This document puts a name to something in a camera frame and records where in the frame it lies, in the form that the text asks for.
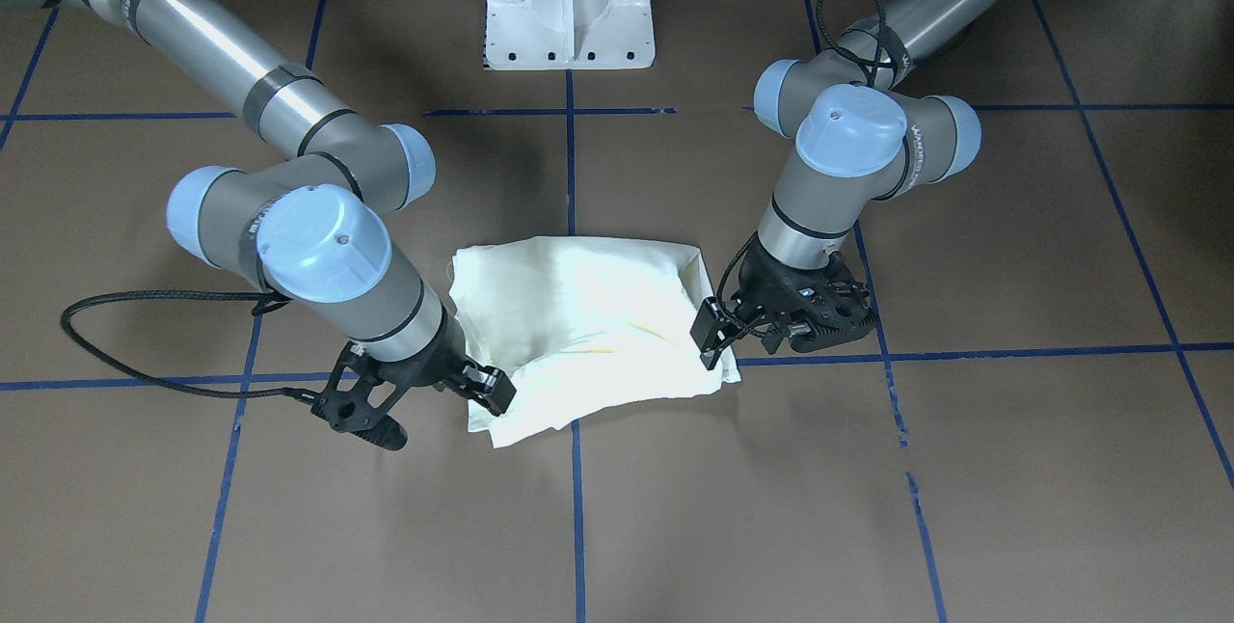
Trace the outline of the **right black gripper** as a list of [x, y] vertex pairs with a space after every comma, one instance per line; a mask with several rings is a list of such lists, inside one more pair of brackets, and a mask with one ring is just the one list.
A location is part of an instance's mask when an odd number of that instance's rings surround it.
[[497, 366], [469, 363], [466, 334], [448, 311], [442, 310], [441, 327], [424, 347], [402, 361], [385, 365], [385, 380], [396, 389], [429, 387], [450, 390], [479, 403], [494, 417], [506, 415], [517, 389]]

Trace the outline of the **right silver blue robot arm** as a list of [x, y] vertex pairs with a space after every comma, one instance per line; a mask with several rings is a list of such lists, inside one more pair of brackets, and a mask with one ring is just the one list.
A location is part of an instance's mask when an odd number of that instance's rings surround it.
[[283, 155], [259, 171], [212, 165], [181, 178], [167, 204], [176, 245], [312, 308], [346, 336], [343, 363], [364, 380], [507, 411], [512, 382], [468, 357], [453, 315], [385, 225], [436, 183], [423, 134], [366, 122], [218, 0], [2, 0], [5, 12], [62, 5], [167, 56]]

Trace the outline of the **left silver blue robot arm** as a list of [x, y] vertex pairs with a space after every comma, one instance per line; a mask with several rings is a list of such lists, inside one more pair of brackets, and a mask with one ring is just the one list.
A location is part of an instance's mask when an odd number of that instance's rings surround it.
[[763, 220], [694, 320], [706, 369], [745, 338], [774, 354], [871, 333], [872, 294], [842, 253], [863, 210], [943, 183], [979, 157], [982, 127], [967, 101], [900, 88], [1004, 0], [872, 2], [872, 15], [832, 30], [826, 0], [816, 0], [821, 52], [772, 62], [755, 84], [753, 113], [791, 149]]

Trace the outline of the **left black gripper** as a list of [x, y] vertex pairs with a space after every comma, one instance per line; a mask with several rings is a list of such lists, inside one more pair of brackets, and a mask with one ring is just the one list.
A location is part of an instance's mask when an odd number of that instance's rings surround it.
[[[833, 250], [826, 250], [821, 255], [821, 266], [824, 266], [832, 253]], [[723, 352], [744, 336], [763, 336], [763, 350], [768, 355], [776, 354], [789, 337], [789, 270], [802, 268], [789, 266], [772, 257], [763, 241], [747, 241], [740, 250], [737, 290], [729, 299], [729, 316], [724, 315], [718, 299], [705, 299], [690, 328], [690, 336], [698, 349], [698, 360], [705, 369], [712, 371]]]

